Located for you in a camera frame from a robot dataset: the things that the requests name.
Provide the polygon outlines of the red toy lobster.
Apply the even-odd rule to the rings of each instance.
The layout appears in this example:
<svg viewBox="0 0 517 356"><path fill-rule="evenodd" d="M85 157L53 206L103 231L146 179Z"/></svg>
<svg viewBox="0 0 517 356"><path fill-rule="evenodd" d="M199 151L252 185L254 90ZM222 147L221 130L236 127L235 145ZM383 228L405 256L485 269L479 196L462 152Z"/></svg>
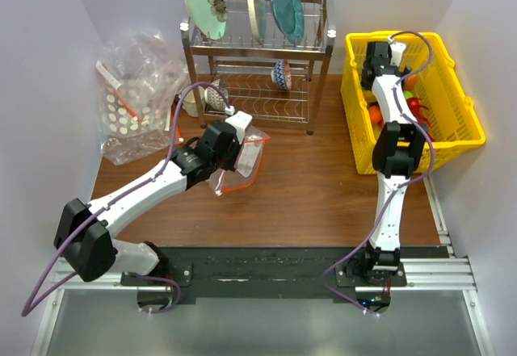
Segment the red toy lobster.
<svg viewBox="0 0 517 356"><path fill-rule="evenodd" d="M428 110L429 107L423 105L419 98L412 97L407 98L406 103L412 113L412 115L417 119L420 124L425 124L427 126L427 133L432 141L435 141L435 138L431 134L431 122L429 119L422 113L422 110Z"/></svg>

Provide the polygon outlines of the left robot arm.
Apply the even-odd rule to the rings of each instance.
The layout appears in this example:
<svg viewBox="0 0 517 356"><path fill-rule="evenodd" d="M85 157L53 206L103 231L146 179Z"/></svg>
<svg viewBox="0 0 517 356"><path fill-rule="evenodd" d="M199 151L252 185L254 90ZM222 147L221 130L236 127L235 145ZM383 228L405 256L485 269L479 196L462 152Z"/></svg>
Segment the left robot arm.
<svg viewBox="0 0 517 356"><path fill-rule="evenodd" d="M146 174L88 204L69 201L54 246L84 282L108 272L133 272L149 285L167 276L165 258L150 243L130 244L117 235L164 200L204 182L219 169L234 170L246 126L216 121Z"/></svg>

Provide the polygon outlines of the toy orange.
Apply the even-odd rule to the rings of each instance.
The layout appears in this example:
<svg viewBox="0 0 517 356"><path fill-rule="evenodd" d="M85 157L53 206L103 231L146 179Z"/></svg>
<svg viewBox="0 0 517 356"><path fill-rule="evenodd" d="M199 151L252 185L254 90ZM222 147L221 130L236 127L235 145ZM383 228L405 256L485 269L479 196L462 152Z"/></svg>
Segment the toy orange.
<svg viewBox="0 0 517 356"><path fill-rule="evenodd" d="M369 106L368 115L372 126L382 125L384 123L383 115L378 105L372 104Z"/></svg>

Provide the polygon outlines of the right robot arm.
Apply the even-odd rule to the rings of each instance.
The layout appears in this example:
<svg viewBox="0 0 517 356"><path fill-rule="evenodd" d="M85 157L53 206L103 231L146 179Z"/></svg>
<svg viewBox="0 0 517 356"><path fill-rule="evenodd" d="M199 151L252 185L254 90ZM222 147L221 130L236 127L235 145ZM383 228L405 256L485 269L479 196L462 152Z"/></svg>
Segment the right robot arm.
<svg viewBox="0 0 517 356"><path fill-rule="evenodd" d="M403 205L412 176L416 172L426 142L424 127L411 112L402 88L402 78L410 70L399 69L406 46L395 41L367 44L361 86L373 93L384 120L372 152L377 172L376 220L358 273L368 285L376 286L400 266L400 224Z"/></svg>

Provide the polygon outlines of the clear zip bag orange zipper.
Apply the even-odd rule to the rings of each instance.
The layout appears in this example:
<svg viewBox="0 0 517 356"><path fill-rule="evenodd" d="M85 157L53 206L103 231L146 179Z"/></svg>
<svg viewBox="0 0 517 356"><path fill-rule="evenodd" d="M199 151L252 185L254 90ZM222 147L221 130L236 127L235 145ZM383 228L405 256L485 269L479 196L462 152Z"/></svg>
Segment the clear zip bag orange zipper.
<svg viewBox="0 0 517 356"><path fill-rule="evenodd" d="M219 169L207 180L212 192L221 196L251 186L259 175L262 166L263 150L270 140L262 130L250 126L245 133L242 148L237 157L235 171Z"/></svg>

